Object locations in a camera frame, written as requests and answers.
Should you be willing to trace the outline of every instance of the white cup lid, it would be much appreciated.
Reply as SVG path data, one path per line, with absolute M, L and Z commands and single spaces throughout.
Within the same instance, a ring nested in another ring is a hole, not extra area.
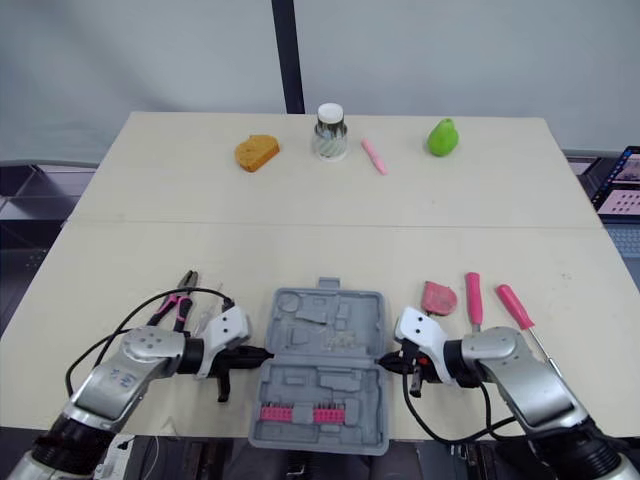
M 344 118 L 342 105 L 337 103 L 323 103 L 318 107 L 318 119 L 323 123 L 338 123 Z

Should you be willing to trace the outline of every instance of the screwdriver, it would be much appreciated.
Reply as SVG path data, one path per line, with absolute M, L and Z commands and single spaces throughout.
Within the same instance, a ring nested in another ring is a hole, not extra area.
M 469 272 L 464 276 L 467 284 L 467 310 L 471 320 L 471 330 L 480 331 L 482 325 L 482 296 L 480 295 L 480 275 Z
M 562 377 L 558 365 L 544 349 L 544 347 L 542 346 L 542 342 L 536 335 L 536 332 L 533 330 L 535 323 L 533 323 L 533 321 L 529 317 L 529 314 L 516 296 L 515 292 L 509 285 L 500 285 L 496 288 L 496 293 L 498 294 L 498 297 L 500 297 L 500 300 L 502 300 L 502 304 L 520 326 L 520 330 L 527 330 L 531 334 L 531 338 L 533 338 L 534 342 L 536 342 L 536 345 L 538 345 L 538 348 L 544 355 L 547 363 L 551 366 L 551 368 L 555 370 L 555 372 L 560 377 Z

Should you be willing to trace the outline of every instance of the bread slice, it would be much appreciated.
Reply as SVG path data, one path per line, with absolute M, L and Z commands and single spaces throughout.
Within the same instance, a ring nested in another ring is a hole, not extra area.
M 250 135 L 236 147 L 236 162 L 247 172 L 255 172 L 280 151 L 278 140 L 271 135 Z

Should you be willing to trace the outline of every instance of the gray wall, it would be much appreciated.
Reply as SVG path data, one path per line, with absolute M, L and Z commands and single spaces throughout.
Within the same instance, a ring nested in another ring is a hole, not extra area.
M 0 1 L 0 161 L 97 163 L 131 110 L 284 112 L 270 2 Z
M 640 143 L 638 0 L 295 7 L 307 112 L 538 116 L 563 148 Z

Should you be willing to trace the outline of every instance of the silver robot arm segment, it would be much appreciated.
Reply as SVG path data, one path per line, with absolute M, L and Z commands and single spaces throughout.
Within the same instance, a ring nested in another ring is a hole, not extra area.
M 442 383 L 463 387 L 495 383 L 532 450 L 558 478 L 640 480 L 557 370 L 533 356 L 520 332 L 496 327 L 448 340 L 437 322 L 407 307 L 395 336 L 403 343 L 403 352 L 415 355 L 417 347 L 427 355 Z
M 155 326 L 130 331 L 118 352 L 91 371 L 8 480 L 90 479 L 149 383 L 176 373 L 206 377 L 203 372 L 209 373 L 218 353 L 249 335 L 249 320 L 237 306 L 212 319 L 197 338 Z

